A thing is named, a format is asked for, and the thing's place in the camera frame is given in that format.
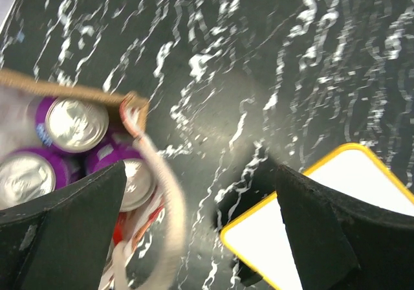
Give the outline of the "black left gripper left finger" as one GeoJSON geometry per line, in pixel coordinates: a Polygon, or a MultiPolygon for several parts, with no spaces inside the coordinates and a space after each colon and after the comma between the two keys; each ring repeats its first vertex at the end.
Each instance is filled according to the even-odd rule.
{"type": "Polygon", "coordinates": [[[1,211],[2,289],[97,289],[124,196],[123,162],[1,211]]]}

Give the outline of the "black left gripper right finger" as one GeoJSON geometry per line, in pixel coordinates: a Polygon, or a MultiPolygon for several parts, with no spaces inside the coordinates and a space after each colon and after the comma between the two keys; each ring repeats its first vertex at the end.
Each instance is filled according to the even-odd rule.
{"type": "Polygon", "coordinates": [[[303,289],[413,288],[413,217],[285,165],[276,171],[276,193],[303,289]]]}

